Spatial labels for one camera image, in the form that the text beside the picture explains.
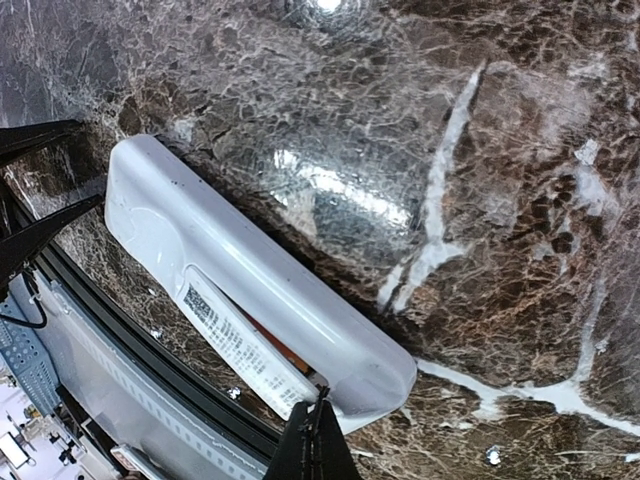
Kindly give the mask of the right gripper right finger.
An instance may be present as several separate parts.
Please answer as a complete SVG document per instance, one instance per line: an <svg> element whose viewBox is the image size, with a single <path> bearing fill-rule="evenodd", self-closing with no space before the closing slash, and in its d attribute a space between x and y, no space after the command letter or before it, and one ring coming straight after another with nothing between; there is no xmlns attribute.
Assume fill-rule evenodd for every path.
<svg viewBox="0 0 640 480"><path fill-rule="evenodd" d="M320 390L312 412L312 478L361 480L328 394Z"/></svg>

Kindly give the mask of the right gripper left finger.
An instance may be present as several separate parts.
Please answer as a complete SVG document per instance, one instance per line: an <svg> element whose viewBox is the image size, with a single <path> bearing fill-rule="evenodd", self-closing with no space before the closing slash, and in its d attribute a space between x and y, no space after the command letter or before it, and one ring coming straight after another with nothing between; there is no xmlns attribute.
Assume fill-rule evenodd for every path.
<svg viewBox="0 0 640 480"><path fill-rule="evenodd" d="M267 470L267 480L313 478L313 440L316 433L316 406L295 404L277 450Z"/></svg>

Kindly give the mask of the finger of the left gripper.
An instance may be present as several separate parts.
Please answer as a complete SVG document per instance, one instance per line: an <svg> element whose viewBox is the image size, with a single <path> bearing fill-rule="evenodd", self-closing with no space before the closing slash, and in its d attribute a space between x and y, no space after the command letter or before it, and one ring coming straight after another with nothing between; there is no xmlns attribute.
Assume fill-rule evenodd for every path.
<svg viewBox="0 0 640 480"><path fill-rule="evenodd" d="M104 201L103 195L93 195L37 220L1 240L1 289L22 273L28 261L37 257L49 242L65 227Z"/></svg>
<svg viewBox="0 0 640 480"><path fill-rule="evenodd" d="M81 129L82 123L77 120L59 120L2 128L0 131L1 162L13 163L27 154L71 137Z"/></svg>

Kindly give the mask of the white battery cover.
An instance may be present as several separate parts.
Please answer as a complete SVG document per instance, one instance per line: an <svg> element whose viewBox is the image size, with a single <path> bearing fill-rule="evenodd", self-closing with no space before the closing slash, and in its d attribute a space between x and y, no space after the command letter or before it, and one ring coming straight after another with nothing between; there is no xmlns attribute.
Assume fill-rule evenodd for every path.
<svg viewBox="0 0 640 480"><path fill-rule="evenodd" d="M319 390L196 267L184 272L175 303L231 369L282 419Z"/></svg>

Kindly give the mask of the white remote control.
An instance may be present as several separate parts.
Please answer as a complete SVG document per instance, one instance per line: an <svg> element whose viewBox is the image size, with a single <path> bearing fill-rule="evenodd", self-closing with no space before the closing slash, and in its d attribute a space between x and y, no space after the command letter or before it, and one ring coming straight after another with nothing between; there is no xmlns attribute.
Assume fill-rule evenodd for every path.
<svg viewBox="0 0 640 480"><path fill-rule="evenodd" d="M177 307L194 266L295 352L312 369L302 375L329 388L344 433L405 404L417 376L409 353L154 137L112 149L104 218Z"/></svg>

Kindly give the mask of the orange battery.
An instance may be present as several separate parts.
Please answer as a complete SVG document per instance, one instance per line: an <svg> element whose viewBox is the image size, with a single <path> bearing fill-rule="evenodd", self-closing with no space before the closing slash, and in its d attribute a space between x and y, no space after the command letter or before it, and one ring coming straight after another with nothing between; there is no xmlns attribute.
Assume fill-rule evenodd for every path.
<svg viewBox="0 0 640 480"><path fill-rule="evenodd" d="M251 324L291 363L293 364L303 375L308 376L312 369L304 362L295 352L276 338L271 332L265 329L258 321L253 317L245 313L245 317L251 322Z"/></svg>

